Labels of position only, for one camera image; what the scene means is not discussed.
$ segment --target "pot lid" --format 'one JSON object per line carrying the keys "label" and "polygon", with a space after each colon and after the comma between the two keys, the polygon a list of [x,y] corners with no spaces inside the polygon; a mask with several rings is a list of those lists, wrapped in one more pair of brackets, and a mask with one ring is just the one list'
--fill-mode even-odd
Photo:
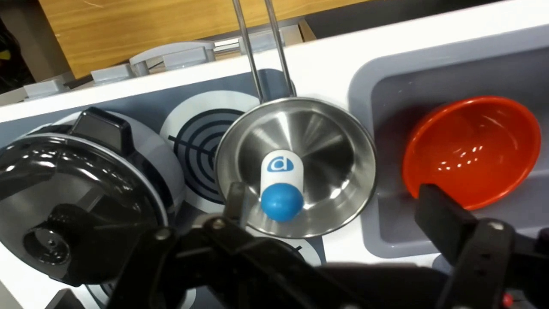
{"label": "pot lid", "polygon": [[139,233],[162,222],[160,205],[134,171],[64,131],[0,150],[0,241],[55,281],[105,282]]}

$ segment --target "orange bowl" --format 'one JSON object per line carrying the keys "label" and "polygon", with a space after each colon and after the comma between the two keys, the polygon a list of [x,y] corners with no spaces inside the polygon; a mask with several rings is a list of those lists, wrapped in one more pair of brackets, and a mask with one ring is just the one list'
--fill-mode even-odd
{"label": "orange bowl", "polygon": [[403,181],[417,200],[436,184],[465,210],[486,208],[517,190],[541,152],[541,130],[529,109],[501,97],[445,105],[414,130]]}

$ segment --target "cookware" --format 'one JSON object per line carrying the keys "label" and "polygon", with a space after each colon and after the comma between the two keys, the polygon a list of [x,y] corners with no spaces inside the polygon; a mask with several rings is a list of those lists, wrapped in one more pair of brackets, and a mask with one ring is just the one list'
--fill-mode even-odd
{"label": "cookware", "polygon": [[143,229],[170,224],[182,190],[158,135],[90,109],[0,150],[0,241],[55,281],[107,282]]}
{"label": "cookware", "polygon": [[414,198],[421,184],[436,184],[465,210],[486,208],[527,179],[541,142],[532,112],[510,99],[443,105],[414,130],[403,181]]}
{"label": "cookware", "polygon": [[230,186],[242,183],[256,195],[247,224],[259,233],[314,238],[337,231],[364,210],[374,191],[376,152],[371,138],[347,112],[295,97],[270,0],[270,23],[292,99],[265,104],[240,2],[234,0],[234,6],[263,105],[244,114],[225,133],[215,162],[220,191],[227,200]]}

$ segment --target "gray tray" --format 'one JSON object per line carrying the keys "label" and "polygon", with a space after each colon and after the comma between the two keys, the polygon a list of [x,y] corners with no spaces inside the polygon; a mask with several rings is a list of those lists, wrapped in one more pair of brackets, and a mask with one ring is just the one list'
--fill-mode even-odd
{"label": "gray tray", "polygon": [[381,258],[436,253],[414,222],[415,202],[402,181],[410,131],[431,111],[457,100],[500,95],[529,107],[542,128],[542,152],[529,179],[508,198],[476,212],[520,234],[549,227],[549,28],[378,59],[350,88],[352,114],[374,135],[376,198],[362,215],[366,248]]}

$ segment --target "wooden surface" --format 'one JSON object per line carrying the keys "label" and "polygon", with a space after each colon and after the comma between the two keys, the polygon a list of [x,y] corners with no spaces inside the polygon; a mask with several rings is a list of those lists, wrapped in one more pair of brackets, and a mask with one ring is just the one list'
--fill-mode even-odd
{"label": "wooden surface", "polygon": [[[280,21],[366,0],[275,0]],[[40,0],[76,78],[148,49],[237,32],[232,0]],[[242,0],[249,27],[263,0]]]}

